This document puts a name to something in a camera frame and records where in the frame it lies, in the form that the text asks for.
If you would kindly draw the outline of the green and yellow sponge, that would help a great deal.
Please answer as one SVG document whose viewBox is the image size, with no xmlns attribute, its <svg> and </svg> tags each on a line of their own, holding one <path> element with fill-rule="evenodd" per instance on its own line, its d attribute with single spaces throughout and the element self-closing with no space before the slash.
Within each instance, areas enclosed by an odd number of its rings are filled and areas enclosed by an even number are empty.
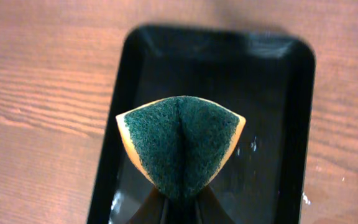
<svg viewBox="0 0 358 224">
<path fill-rule="evenodd" d="M 187 201 L 233 153 L 245 117 L 195 96 L 156 100 L 116 116 L 130 161 L 170 200 Z"/>
</svg>

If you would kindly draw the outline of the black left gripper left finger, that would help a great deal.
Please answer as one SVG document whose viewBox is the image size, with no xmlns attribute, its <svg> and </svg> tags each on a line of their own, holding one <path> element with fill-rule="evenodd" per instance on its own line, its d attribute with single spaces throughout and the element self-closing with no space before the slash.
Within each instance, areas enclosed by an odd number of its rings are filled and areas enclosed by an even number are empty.
<svg viewBox="0 0 358 224">
<path fill-rule="evenodd" d="M 165 224 L 167 198 L 155 187 L 126 224 Z"/>
</svg>

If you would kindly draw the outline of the rectangular black tray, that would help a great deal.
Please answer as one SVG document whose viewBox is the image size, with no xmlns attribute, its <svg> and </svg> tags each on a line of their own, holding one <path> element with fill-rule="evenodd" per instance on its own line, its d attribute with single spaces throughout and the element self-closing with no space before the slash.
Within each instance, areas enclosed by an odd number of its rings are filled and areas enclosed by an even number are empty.
<svg viewBox="0 0 358 224">
<path fill-rule="evenodd" d="M 242 115 L 238 147 L 211 182 L 236 223 L 300 221 L 315 56 L 285 34 L 143 25 L 124 42 L 89 223 L 125 223 L 152 184 L 131 164 L 115 117 L 175 95 Z"/>
</svg>

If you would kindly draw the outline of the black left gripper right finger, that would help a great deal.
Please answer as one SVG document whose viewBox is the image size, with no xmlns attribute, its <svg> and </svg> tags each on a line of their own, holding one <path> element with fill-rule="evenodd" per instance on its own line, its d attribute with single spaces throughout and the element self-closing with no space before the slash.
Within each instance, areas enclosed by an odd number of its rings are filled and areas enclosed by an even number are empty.
<svg viewBox="0 0 358 224">
<path fill-rule="evenodd" d="M 196 217 L 199 224 L 234 224 L 208 185 L 197 195 Z"/>
</svg>

